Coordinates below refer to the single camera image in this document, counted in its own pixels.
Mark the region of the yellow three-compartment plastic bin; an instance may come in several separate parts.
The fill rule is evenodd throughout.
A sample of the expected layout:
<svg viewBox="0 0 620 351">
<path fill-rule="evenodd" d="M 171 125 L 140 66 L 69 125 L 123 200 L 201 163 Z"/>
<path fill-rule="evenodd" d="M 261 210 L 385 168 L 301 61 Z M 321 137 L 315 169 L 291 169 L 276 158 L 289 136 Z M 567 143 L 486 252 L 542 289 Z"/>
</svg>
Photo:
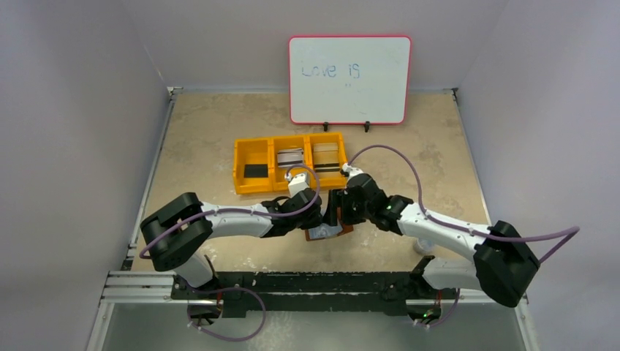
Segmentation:
<svg viewBox="0 0 620 351">
<path fill-rule="evenodd" d="M 234 150 L 233 180 L 238 195 L 287 190 L 287 170 L 292 176 L 310 167 L 322 189 L 342 188 L 341 166 L 347 163 L 344 138 L 340 132 L 323 132 L 277 137 L 237 139 Z"/>
</svg>

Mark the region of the small clear plastic cup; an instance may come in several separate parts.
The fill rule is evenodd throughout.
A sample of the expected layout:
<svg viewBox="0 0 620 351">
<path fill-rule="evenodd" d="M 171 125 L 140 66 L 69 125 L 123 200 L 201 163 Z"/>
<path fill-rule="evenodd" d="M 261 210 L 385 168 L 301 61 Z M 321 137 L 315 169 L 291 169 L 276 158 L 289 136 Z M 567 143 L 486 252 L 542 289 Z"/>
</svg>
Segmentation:
<svg viewBox="0 0 620 351">
<path fill-rule="evenodd" d="M 430 255 L 434 250 L 434 243 L 432 241 L 418 238 L 413 244 L 413 249 L 420 255 Z"/>
</svg>

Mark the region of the brown leather card holder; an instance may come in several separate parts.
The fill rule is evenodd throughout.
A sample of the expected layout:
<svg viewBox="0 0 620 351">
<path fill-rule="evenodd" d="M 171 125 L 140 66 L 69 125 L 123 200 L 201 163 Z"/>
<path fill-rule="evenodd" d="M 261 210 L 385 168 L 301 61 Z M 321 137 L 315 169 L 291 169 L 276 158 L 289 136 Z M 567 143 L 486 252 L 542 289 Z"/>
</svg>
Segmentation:
<svg viewBox="0 0 620 351">
<path fill-rule="evenodd" d="M 340 209 L 340 211 L 339 211 L 339 224 L 338 224 L 337 226 L 342 228 L 342 231 L 341 231 L 341 232 L 340 232 L 337 236 L 333 236 L 333 237 L 330 237 L 330 238 L 323 238 L 323 239 L 319 239 L 319 240 L 313 240 L 313 241 L 320 241 L 320 240 L 325 240 L 325 239 L 336 238 L 336 237 L 338 237 L 338 236 L 345 235 L 345 234 L 347 234 L 347 233 L 351 233 L 351 232 L 354 230 L 354 227 L 353 227 L 352 225 L 345 224 L 345 223 L 343 223 L 343 222 L 342 222 L 342 213 L 341 213 L 341 209 Z M 304 232 L 304 233 L 305 233 L 305 239 L 306 239 L 306 241 L 308 241 L 308 242 L 312 242 L 312 241 L 310 241 L 310 240 L 309 240 L 309 237 L 308 237 L 308 230 L 305 230 L 305 232 Z"/>
</svg>

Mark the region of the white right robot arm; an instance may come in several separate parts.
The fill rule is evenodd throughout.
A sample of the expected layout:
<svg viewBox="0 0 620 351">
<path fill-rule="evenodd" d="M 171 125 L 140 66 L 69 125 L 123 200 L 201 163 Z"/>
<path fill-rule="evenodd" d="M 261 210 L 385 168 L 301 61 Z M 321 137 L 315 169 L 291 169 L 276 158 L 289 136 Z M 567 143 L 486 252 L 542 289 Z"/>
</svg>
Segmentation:
<svg viewBox="0 0 620 351">
<path fill-rule="evenodd" d="M 382 231 L 427 240 L 458 254 L 458 260 L 432 258 L 412 275 L 410 287 L 421 298 L 461 288 L 480 290 L 503 306 L 515 307 L 540 268 L 511 224 L 472 224 L 424 209 L 411 198 L 386 195 L 367 173 L 350 177 L 343 189 L 330 190 L 326 214 L 340 214 L 347 225 L 370 222 Z"/>
</svg>

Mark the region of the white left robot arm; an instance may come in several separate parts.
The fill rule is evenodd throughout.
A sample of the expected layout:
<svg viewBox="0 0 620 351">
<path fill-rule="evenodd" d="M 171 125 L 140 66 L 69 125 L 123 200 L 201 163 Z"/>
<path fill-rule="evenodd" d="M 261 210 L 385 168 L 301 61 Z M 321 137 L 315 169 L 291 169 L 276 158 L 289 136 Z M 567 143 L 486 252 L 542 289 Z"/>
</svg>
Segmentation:
<svg viewBox="0 0 620 351">
<path fill-rule="evenodd" d="M 218 289 L 211 261 L 199 252 L 208 239 L 275 238 L 316 227 L 322 221 L 321 205 L 311 188 L 241 207 L 202 203 L 194 192 L 183 193 L 141 222 L 145 247 L 139 256 L 156 271 L 174 272 L 198 298 L 208 299 Z"/>
</svg>

